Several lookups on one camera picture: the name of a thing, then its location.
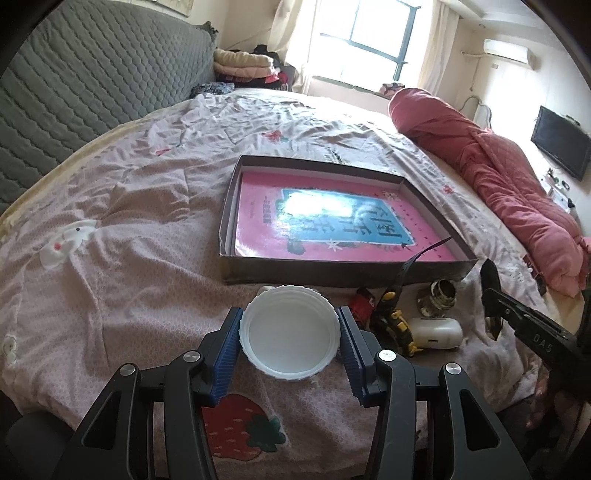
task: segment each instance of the pink comforter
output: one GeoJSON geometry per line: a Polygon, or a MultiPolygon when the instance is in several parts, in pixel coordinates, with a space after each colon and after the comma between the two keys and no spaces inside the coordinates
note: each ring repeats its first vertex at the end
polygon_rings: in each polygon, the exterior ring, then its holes
{"type": "Polygon", "coordinates": [[[400,90],[389,104],[400,133],[449,163],[529,251],[548,285],[570,297],[583,287],[586,244],[550,200],[511,140],[479,128],[428,92],[400,90]]]}

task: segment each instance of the tv screen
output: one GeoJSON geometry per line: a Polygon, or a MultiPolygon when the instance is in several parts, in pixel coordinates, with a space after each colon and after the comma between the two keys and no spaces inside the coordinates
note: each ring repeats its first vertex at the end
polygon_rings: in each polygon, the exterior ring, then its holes
{"type": "Polygon", "coordinates": [[[591,140],[577,125],[541,106],[531,141],[574,178],[583,180],[591,140]]]}

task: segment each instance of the pink book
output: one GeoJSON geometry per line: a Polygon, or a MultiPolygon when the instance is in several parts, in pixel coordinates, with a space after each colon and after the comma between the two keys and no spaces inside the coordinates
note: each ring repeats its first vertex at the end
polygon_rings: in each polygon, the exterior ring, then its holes
{"type": "MultiPolygon", "coordinates": [[[[401,193],[353,181],[242,174],[235,254],[404,262],[442,240],[401,193]]],[[[421,261],[455,261],[442,245],[421,261]]]]}

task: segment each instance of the small white container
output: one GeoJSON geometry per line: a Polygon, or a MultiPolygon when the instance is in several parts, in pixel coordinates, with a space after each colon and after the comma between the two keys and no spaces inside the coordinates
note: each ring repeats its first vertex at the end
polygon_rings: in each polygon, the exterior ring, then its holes
{"type": "Polygon", "coordinates": [[[340,343],[335,309],[318,292],[294,285],[260,291],[240,321],[242,350],[255,367],[281,380],[324,369],[340,343]]]}
{"type": "Polygon", "coordinates": [[[464,340],[462,325],[456,319],[421,317],[409,320],[408,327],[419,348],[457,348],[464,340]]]}

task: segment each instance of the curtain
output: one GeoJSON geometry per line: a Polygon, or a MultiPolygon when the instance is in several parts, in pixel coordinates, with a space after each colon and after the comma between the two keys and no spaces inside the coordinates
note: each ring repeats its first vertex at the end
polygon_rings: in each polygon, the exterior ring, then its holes
{"type": "Polygon", "coordinates": [[[447,62],[452,54],[460,15],[440,0],[432,0],[433,13],[427,51],[418,75],[417,86],[437,96],[447,62]]]}
{"type": "Polygon", "coordinates": [[[293,90],[308,94],[312,80],[312,51],[319,36],[322,0],[281,0],[269,36],[268,49],[297,71],[293,90]]]}
{"type": "Polygon", "coordinates": [[[268,49],[285,60],[305,0],[281,0],[269,35],[268,49]]]}

